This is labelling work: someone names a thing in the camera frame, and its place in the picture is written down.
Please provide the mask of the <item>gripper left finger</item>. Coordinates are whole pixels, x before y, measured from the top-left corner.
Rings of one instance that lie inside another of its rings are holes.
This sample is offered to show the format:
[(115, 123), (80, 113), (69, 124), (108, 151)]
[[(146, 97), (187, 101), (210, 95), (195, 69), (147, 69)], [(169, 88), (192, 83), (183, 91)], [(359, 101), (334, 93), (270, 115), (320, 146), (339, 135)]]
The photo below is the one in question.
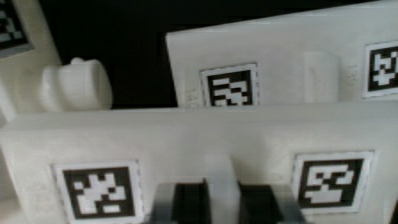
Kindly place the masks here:
[(147, 224), (211, 224), (206, 181), (158, 185)]

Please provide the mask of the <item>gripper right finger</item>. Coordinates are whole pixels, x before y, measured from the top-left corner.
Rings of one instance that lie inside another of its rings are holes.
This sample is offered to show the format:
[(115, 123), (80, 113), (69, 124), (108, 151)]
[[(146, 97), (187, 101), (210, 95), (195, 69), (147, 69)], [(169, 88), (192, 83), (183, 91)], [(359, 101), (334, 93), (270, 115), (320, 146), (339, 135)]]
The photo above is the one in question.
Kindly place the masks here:
[(240, 183), (238, 188), (238, 224), (306, 224), (288, 185)]

